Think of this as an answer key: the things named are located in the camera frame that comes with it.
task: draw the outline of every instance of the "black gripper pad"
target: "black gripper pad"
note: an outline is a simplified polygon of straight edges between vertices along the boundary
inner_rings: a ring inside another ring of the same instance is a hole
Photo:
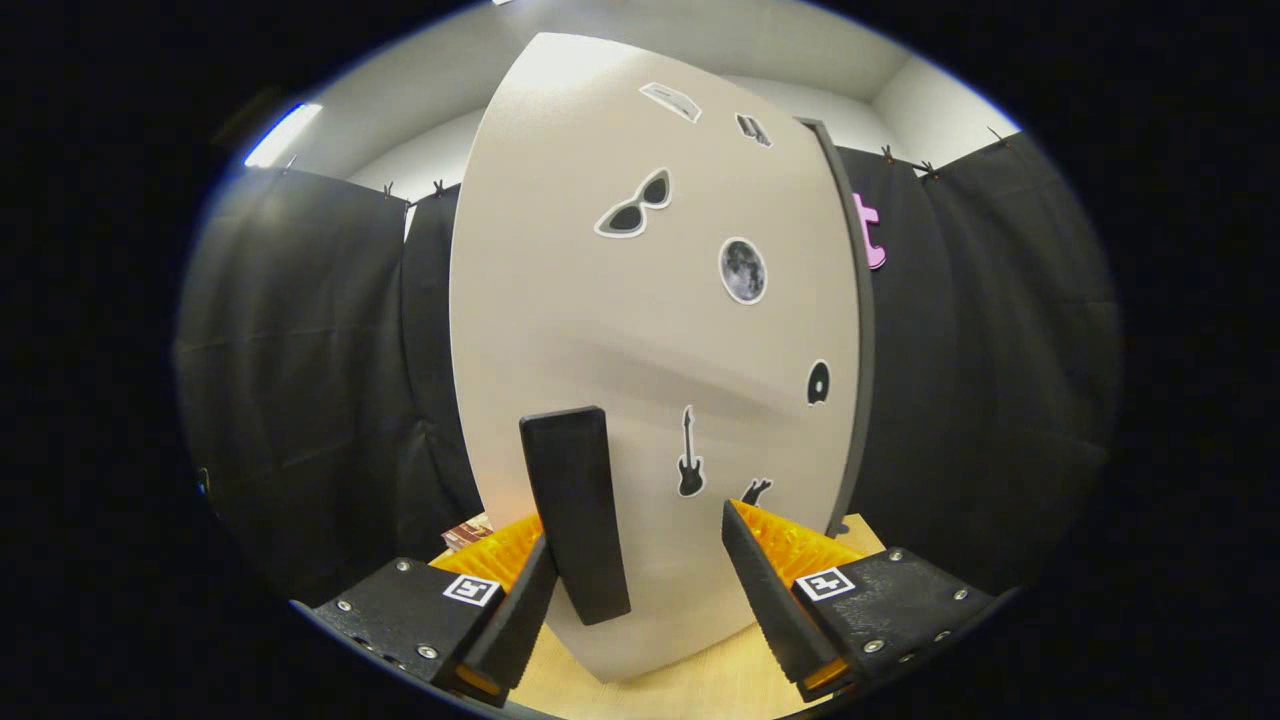
[[[509,691],[518,685],[547,618],[553,589],[556,565],[544,534],[534,543],[511,594],[467,651],[463,665],[499,688]]]
[[[733,570],[751,605],[751,612],[760,623],[764,639],[782,673],[791,683],[803,683],[837,657],[836,647],[823,637],[805,611],[787,592],[786,585],[755,541],[746,520],[733,503],[724,501],[721,521],[721,541],[733,562]]]
[[[594,625],[631,612],[604,410],[521,418],[520,439],[543,536],[579,619]]]

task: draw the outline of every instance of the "sticker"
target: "sticker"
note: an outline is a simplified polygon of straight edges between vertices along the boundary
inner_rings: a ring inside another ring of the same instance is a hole
[[[768,478],[760,478],[760,479],[751,478],[751,484],[746,486],[746,492],[742,493],[742,503],[754,505],[755,507],[759,507],[760,495],[763,495],[764,491],[769,489],[771,487],[773,487],[773,480]]]
[[[884,249],[872,245],[872,231],[867,223],[879,224],[879,213],[874,208],[863,205],[863,196],[854,193],[854,209],[858,210],[858,222],[863,224],[863,242],[867,243],[867,264],[874,270],[884,264]]]
[[[764,258],[745,237],[731,237],[721,246],[721,282],[730,297],[742,305],[755,305],[764,297],[769,274]]]
[[[493,580],[472,575],[458,575],[449,587],[444,588],[444,597],[484,607],[497,591],[498,583]]]
[[[809,407],[826,402],[829,391],[831,370],[827,368],[826,360],[818,360],[809,369]]]
[[[694,497],[703,492],[707,480],[703,478],[703,459],[694,456],[694,406],[685,407],[685,454],[676,461],[680,470],[680,497]]]
[[[800,589],[814,602],[854,589],[854,583],[838,568],[796,578],[796,583],[800,584]]]
[[[649,224],[645,210],[662,210],[667,205],[671,205],[671,173],[658,168],[640,183],[635,195],[600,217],[595,232],[604,237],[635,237]]]
[[[735,113],[733,115],[737,118],[737,129],[742,131],[742,135],[764,147],[773,147],[773,141],[769,140],[768,133],[760,127],[760,120],[742,113]]]
[[[694,102],[684,92],[672,90],[659,82],[650,82],[641,87],[640,92],[694,124],[698,123],[698,118],[703,117],[703,109],[698,106],[698,102]]]

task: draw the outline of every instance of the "ceiling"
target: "ceiling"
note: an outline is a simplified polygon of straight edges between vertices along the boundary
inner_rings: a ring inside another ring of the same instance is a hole
[[[346,178],[396,146],[488,105],[539,32],[616,40],[716,74],[748,76],[870,101],[910,53],[794,0],[483,1],[361,59],[311,101],[324,106],[296,147],[298,169]]]

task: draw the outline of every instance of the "black rectangular block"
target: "black rectangular block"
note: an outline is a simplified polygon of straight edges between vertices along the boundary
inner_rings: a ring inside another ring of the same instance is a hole
[[[375,662],[500,706],[506,691],[488,696],[457,680],[454,669],[504,596],[495,580],[402,557],[312,609],[311,615],[364,647]]]
[[[547,544],[577,616],[594,625],[631,612],[604,410],[521,418],[520,438]]]
[[[858,670],[860,693],[950,647],[993,605],[991,596],[897,547],[797,578],[791,593]]]

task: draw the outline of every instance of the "black guitar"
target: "black guitar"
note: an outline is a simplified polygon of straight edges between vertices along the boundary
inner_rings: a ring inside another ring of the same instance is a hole
[[[680,497],[694,497],[703,489],[703,459],[694,459],[689,428],[694,424],[694,406],[685,407],[685,455],[680,459]]]

